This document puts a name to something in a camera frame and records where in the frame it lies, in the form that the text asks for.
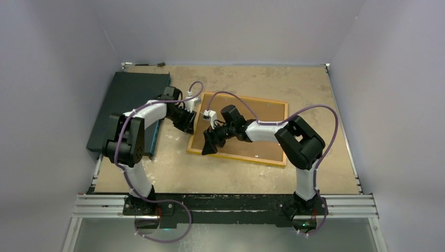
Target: white wall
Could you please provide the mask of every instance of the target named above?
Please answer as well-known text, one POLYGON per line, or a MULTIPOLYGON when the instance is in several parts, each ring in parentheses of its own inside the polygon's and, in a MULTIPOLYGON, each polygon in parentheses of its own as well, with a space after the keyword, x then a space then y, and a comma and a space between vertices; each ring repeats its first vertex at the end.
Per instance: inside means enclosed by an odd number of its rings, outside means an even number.
POLYGON ((368 0, 330 75, 390 251, 445 248, 445 2, 368 0))
POLYGON ((0 246, 60 251, 119 61, 88 1, 0 1, 0 246))
POLYGON ((121 61, 324 64, 364 0, 94 0, 121 61))

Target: brown board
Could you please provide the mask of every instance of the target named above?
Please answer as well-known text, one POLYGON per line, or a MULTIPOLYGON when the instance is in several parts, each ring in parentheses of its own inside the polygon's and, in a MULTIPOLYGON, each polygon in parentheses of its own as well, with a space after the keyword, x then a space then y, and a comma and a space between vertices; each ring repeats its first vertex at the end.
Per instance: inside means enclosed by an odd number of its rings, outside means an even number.
MULTIPOLYGON (((204 120, 201 115, 207 109, 213 94, 214 92, 203 92, 202 94, 202 103, 198 107, 199 116, 195 120, 195 134, 190 138, 187 147, 189 153, 201 154, 204 146, 203 132, 210 126, 209 121, 204 120)), ((252 108, 261 121, 282 121, 288 117, 287 102, 251 97, 240 98, 252 108)), ((218 119, 223 120, 220 111, 230 104, 235 105, 246 120, 255 118, 241 101, 225 93, 219 93, 213 98, 210 110, 216 111, 218 119)), ((286 155, 283 149, 278 143, 272 142, 259 141, 248 143, 231 138, 226 141, 223 148, 218 148, 218 153, 213 156, 281 167, 286 166, 286 155)))

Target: floor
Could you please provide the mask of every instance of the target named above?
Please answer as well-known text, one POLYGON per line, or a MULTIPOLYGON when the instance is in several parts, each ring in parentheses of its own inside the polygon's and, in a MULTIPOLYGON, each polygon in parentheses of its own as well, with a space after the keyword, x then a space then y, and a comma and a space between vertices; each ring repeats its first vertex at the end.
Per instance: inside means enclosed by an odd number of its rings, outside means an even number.
MULTIPOLYGON (((205 91, 226 90, 240 96, 282 100, 289 103, 289 114, 306 106, 322 103, 335 108, 331 84, 324 66, 132 66, 128 72, 170 73, 171 86, 188 89, 195 80, 205 91)), ((323 108, 301 116, 329 143, 334 117, 323 108)), ((190 136, 164 120, 160 128, 155 158, 142 162, 147 178, 157 192, 175 193, 292 193, 296 187, 295 167, 285 168, 243 161, 201 156, 186 152, 190 136)), ((358 194, 356 179, 342 130, 320 165, 318 186, 322 194, 358 194)), ((104 158, 96 192, 128 192, 119 169, 104 158)))

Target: wooden frame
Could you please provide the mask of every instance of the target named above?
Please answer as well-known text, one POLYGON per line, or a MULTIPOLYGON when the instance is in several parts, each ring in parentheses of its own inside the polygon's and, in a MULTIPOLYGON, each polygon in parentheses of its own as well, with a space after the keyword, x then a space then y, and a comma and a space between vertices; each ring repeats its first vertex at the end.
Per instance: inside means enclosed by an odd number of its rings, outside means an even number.
MULTIPOLYGON (((203 92, 201 94, 201 99, 204 100, 204 96, 205 95, 213 95, 215 92, 203 92)), ((229 94, 225 94, 225 93, 219 93, 216 96, 220 96, 220 97, 230 97, 233 98, 233 96, 229 95, 229 94)), ((263 99, 263 98, 253 98, 253 97, 245 97, 245 96, 239 96, 242 100, 247 100, 247 101, 261 101, 261 102, 268 102, 268 103, 275 103, 275 104, 282 104, 284 105, 284 119, 286 119, 289 115, 289 108, 288 108, 288 103, 285 101, 277 101, 277 100, 269 100, 269 99, 263 99)), ((199 116, 199 113, 201 111, 202 108, 202 103, 198 106, 197 109, 197 113, 199 116)), ((195 124, 194 124, 194 129, 196 129, 198 124, 198 120, 195 120, 195 124)), ((187 152, 188 153, 193 153, 193 154, 200 154, 201 155, 201 151, 199 149, 193 149, 192 148, 192 143, 193 143, 193 139, 194 139, 194 135, 192 135, 190 137, 190 140, 188 141, 188 145, 187 145, 187 152)), ((217 154, 211 154, 211 156, 215 156, 218 158, 227 158, 227 159, 233 159, 233 160, 242 160, 242 161, 248 161, 248 162, 253 162, 253 163, 260 163, 260 164, 265 164, 265 165, 274 165, 274 166, 280 166, 280 167, 285 167, 286 163, 287 163, 287 158, 286 158, 286 154, 283 151, 283 159, 282 161, 275 161, 275 160, 268 160, 268 159, 261 159, 259 157, 249 157, 249 156, 242 156, 242 155, 234 155, 234 154, 227 154, 227 153, 217 153, 217 154)))

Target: table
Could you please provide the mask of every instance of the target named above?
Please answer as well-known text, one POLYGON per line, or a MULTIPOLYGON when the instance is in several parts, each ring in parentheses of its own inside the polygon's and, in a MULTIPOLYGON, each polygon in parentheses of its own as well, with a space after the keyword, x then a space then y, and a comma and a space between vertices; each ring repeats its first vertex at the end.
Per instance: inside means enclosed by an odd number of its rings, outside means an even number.
MULTIPOLYGON (((193 81, 201 80, 206 91, 226 90, 240 96, 287 101, 289 114, 317 103, 336 108, 324 66, 131 66, 128 72, 170 72, 171 86, 183 91, 193 81)), ((331 112, 317 108, 301 116, 328 144, 334 130, 331 112)), ((142 160, 147 178, 157 192, 290 194, 295 191, 295 167, 289 161, 285 168, 280 168, 189 154, 186 152, 189 137, 175 129, 171 121, 163 121, 154 159, 142 160)), ((359 194, 342 130, 320 165, 318 187, 322 194, 359 194)), ((95 192, 128 192, 122 173, 107 158, 100 164, 95 192)))

